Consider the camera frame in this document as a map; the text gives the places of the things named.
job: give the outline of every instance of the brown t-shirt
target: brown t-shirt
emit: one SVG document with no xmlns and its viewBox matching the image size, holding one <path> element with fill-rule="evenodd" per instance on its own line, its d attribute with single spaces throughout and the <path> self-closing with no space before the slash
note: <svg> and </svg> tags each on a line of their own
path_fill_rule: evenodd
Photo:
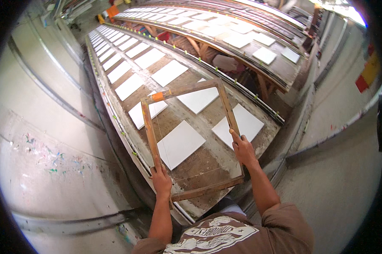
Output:
<svg viewBox="0 0 382 254">
<path fill-rule="evenodd" d="M 140 240 L 132 254 L 157 253 L 311 253 L 314 236 L 297 207 L 281 204 L 264 212 L 263 226 L 239 213 L 215 213 L 184 231 L 175 244 Z"/>
</svg>

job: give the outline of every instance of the white square tile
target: white square tile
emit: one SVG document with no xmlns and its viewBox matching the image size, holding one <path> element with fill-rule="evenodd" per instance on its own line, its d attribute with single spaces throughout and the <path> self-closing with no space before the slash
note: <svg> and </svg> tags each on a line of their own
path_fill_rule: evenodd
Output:
<svg viewBox="0 0 382 254">
<path fill-rule="evenodd" d="M 114 37 L 117 33 L 119 33 L 119 31 L 115 31 L 113 33 L 111 33 L 110 35 L 107 36 L 107 39 L 111 39 L 112 37 Z"/>
<path fill-rule="evenodd" d="M 231 19 L 228 18 L 228 17 L 219 17 L 219 18 L 211 19 L 208 22 L 212 23 L 212 24 L 215 24 L 215 25 L 222 26 L 222 25 L 224 25 L 226 23 L 229 23 L 230 21 L 231 21 Z"/>
<path fill-rule="evenodd" d="M 124 35 L 122 38 L 118 39 L 117 41 L 115 41 L 113 43 L 113 45 L 115 46 L 118 46 L 119 44 L 123 43 L 124 41 L 126 41 L 128 38 L 130 38 L 129 35 Z"/>
<path fill-rule="evenodd" d="M 157 143 L 157 147 L 161 159 L 173 170 L 204 143 L 205 139 L 183 120 Z"/>
<path fill-rule="evenodd" d="M 153 48 L 143 56 L 136 59 L 134 62 L 142 69 L 147 69 L 153 63 L 160 60 L 165 54 L 159 51 L 157 48 Z"/>
<path fill-rule="evenodd" d="M 177 9 L 177 10 L 174 10 L 174 11 L 169 12 L 168 14 L 171 14 L 171 15 L 177 15 L 177 14 L 180 14 L 180 13 L 182 13 L 182 12 L 185 12 L 185 10 Z"/>
<path fill-rule="evenodd" d="M 119 39 L 120 37 L 123 36 L 124 33 L 117 33 L 114 37 L 112 37 L 109 41 L 110 42 L 114 42 L 116 41 L 117 39 Z"/>
<path fill-rule="evenodd" d="M 190 20 L 189 18 L 181 17 L 181 18 L 177 18 L 177 19 L 174 19 L 172 21 L 169 21 L 167 24 L 170 24 L 170 25 L 179 25 L 179 24 L 187 22 L 189 20 Z"/>
<path fill-rule="evenodd" d="M 165 9 L 165 10 L 160 11 L 159 13 L 167 13 L 167 12 L 172 11 L 172 10 L 173 10 L 173 9 L 168 8 L 168 9 Z"/>
<path fill-rule="evenodd" d="M 210 37 L 216 37 L 224 32 L 226 32 L 226 29 L 220 26 L 211 26 L 201 30 L 201 33 Z"/>
<path fill-rule="evenodd" d="M 144 81 L 136 73 L 128 78 L 122 85 L 115 89 L 116 94 L 121 101 L 124 101 L 127 97 L 133 94 L 134 91 L 139 89 L 144 84 Z"/>
<path fill-rule="evenodd" d="M 133 44 L 137 43 L 138 39 L 136 38 L 130 38 L 127 42 L 123 43 L 121 46 L 119 46 L 119 49 L 122 51 L 125 51 L 125 49 L 129 48 Z"/>
<path fill-rule="evenodd" d="M 163 11 L 165 8 L 157 8 L 155 10 L 153 10 L 152 12 L 159 12 L 159 11 Z"/>
<path fill-rule="evenodd" d="M 150 45 L 142 42 L 139 45 L 137 45 L 136 47 L 134 47 L 131 50 L 129 50 L 128 52 L 126 52 L 125 54 L 128 57 L 133 58 L 134 56 L 136 56 L 137 54 L 141 53 L 143 50 L 145 50 L 148 47 L 150 47 Z"/>
<path fill-rule="evenodd" d="M 191 15 L 194 15 L 194 14 L 197 14 L 198 12 L 196 11 L 186 11 L 184 13 L 180 13 L 178 14 L 178 16 L 181 16 L 181 17 L 189 17 Z"/>
<path fill-rule="evenodd" d="M 254 137 L 263 128 L 264 124 L 257 119 L 254 115 L 250 114 L 244 107 L 237 104 L 233 108 L 233 114 L 235 115 L 236 123 L 238 124 L 240 135 L 245 135 L 247 140 L 251 142 Z M 230 149 L 233 150 L 232 146 L 232 135 L 229 133 L 229 125 L 227 123 L 226 117 L 224 117 L 212 131 L 218 136 Z"/>
<path fill-rule="evenodd" d="M 199 15 L 196 15 L 196 16 L 192 16 L 192 18 L 193 19 L 204 20 L 204 19 L 212 18 L 214 16 L 215 15 L 212 14 L 212 13 L 202 13 L 202 14 L 199 14 Z"/>
<path fill-rule="evenodd" d="M 156 20 L 162 17 L 164 17 L 164 14 L 156 14 L 153 17 L 148 18 L 148 20 Z"/>
<path fill-rule="evenodd" d="M 297 63 L 299 60 L 300 55 L 292 51 L 290 48 L 286 47 L 283 51 L 283 56 L 285 56 L 288 60 L 290 60 L 293 63 Z"/>
<path fill-rule="evenodd" d="M 275 42 L 275 39 L 268 37 L 264 33 L 254 34 L 253 39 L 258 41 L 259 43 L 263 43 L 266 46 L 270 46 Z"/>
<path fill-rule="evenodd" d="M 150 116 L 152 117 L 152 119 L 155 118 L 156 115 L 158 115 L 161 111 L 163 111 L 167 107 L 168 105 L 164 100 L 150 104 L 149 105 Z M 130 115 L 130 118 L 132 118 L 133 123 L 136 125 L 136 128 L 138 130 L 142 129 L 144 126 L 144 119 L 143 119 L 143 111 L 141 109 L 140 102 L 136 104 L 136 106 L 134 106 L 132 109 L 129 110 L 129 115 Z"/>
<path fill-rule="evenodd" d="M 175 16 L 173 16 L 173 15 L 168 15 L 168 16 L 165 16 L 165 17 L 163 17 L 163 18 L 161 18 L 161 19 L 158 19 L 157 21 L 158 21 L 158 22 L 166 22 L 167 20 L 170 20 L 170 19 L 173 19 L 173 18 L 175 18 Z"/>
<path fill-rule="evenodd" d="M 153 74 L 152 79 L 154 79 L 162 87 L 165 87 L 179 75 L 183 74 L 186 70 L 188 70 L 188 67 L 183 66 L 176 60 L 172 60 L 166 66 Z"/>
<path fill-rule="evenodd" d="M 247 23 L 247 22 L 240 23 L 238 25 L 234 25 L 234 26 L 230 27 L 230 29 L 232 29 L 233 31 L 236 31 L 236 32 L 241 33 L 241 34 L 248 33 L 255 28 L 257 28 L 255 25 L 252 25 L 252 24 Z"/>
<path fill-rule="evenodd" d="M 106 41 L 102 41 L 100 44 L 98 44 L 95 48 L 94 48 L 94 50 L 95 50 L 95 52 L 97 52 L 98 50 L 100 50 L 103 46 L 105 46 L 107 44 L 107 42 Z"/>
<path fill-rule="evenodd" d="M 103 46 L 103 48 L 101 48 L 100 50 L 98 50 L 98 51 L 96 52 L 97 57 L 100 56 L 103 52 L 107 51 L 107 49 L 110 48 L 110 47 L 111 47 L 111 46 L 110 46 L 109 44 Z"/>
<path fill-rule="evenodd" d="M 229 43 L 230 45 L 236 48 L 242 48 L 247 44 L 251 43 L 252 38 L 249 38 L 242 34 L 233 34 L 232 36 L 224 38 L 223 41 Z"/>
<path fill-rule="evenodd" d="M 105 61 L 106 58 L 108 58 L 114 52 L 115 52 L 115 50 L 113 48 L 109 49 L 104 54 L 102 54 L 102 56 L 99 57 L 99 62 L 102 63 L 103 61 Z"/>
<path fill-rule="evenodd" d="M 130 70 L 130 65 L 124 61 L 121 64 L 119 64 L 111 73 L 108 74 L 108 79 L 111 82 L 111 84 L 115 83 L 120 77 L 123 76 L 123 74 L 127 73 L 128 70 Z"/>
<path fill-rule="evenodd" d="M 114 55 L 106 63 L 102 65 L 105 71 L 112 67 L 112 65 L 116 64 L 122 57 L 119 54 Z"/>
<path fill-rule="evenodd" d="M 177 96 L 177 98 L 187 106 L 196 115 L 206 108 L 211 102 L 213 102 L 219 96 L 218 89 L 211 87 L 204 90 L 195 91 L 188 94 Z"/>
<path fill-rule="evenodd" d="M 265 64 L 269 65 L 271 62 L 274 61 L 277 54 L 271 52 L 270 50 L 266 49 L 265 47 L 261 47 L 259 50 L 253 53 L 253 56 L 261 61 L 263 61 Z"/>
<path fill-rule="evenodd" d="M 207 22 L 203 22 L 199 20 L 192 21 L 190 23 L 186 23 L 185 25 L 182 25 L 183 28 L 187 28 L 189 30 L 195 30 L 195 31 L 200 31 L 207 26 L 209 26 Z"/>
</svg>

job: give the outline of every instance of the orange tape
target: orange tape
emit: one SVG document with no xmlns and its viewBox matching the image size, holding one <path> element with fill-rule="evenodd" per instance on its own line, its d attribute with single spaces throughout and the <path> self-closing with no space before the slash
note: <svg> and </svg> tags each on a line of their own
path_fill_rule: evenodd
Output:
<svg viewBox="0 0 382 254">
<path fill-rule="evenodd" d="M 159 92 L 156 94 L 152 94 L 153 101 L 159 102 L 161 100 L 164 100 L 163 92 Z"/>
</svg>

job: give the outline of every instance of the hand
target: hand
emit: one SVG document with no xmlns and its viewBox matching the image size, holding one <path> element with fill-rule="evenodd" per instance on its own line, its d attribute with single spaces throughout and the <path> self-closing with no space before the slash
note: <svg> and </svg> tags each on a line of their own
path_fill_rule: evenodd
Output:
<svg viewBox="0 0 382 254">
<path fill-rule="evenodd" d="M 151 167 L 150 171 L 152 172 L 150 178 L 156 190 L 156 198 L 168 200 L 171 196 L 171 187 L 173 184 L 170 176 L 167 174 L 165 166 L 162 164 L 161 167 Z"/>
<path fill-rule="evenodd" d="M 239 135 L 233 130 L 229 129 L 230 134 L 232 135 L 233 142 L 232 146 L 235 150 L 236 158 L 244 164 L 247 169 L 254 167 L 255 163 L 258 163 L 256 160 L 253 145 L 247 140 L 245 135 L 239 137 Z"/>
</svg>

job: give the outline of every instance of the person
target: person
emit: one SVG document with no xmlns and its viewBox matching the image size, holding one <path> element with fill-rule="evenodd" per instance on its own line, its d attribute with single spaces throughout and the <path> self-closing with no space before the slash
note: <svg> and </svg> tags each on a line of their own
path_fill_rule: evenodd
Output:
<svg viewBox="0 0 382 254">
<path fill-rule="evenodd" d="M 255 158 L 244 135 L 229 130 L 236 158 L 249 170 L 254 201 L 262 226 L 253 225 L 240 210 L 207 216 L 185 230 L 178 243 L 171 243 L 169 197 L 171 178 L 164 166 L 152 168 L 156 205 L 148 238 L 138 241 L 133 254 L 154 253 L 311 253 L 312 229 L 292 203 L 282 204 Z"/>
</svg>

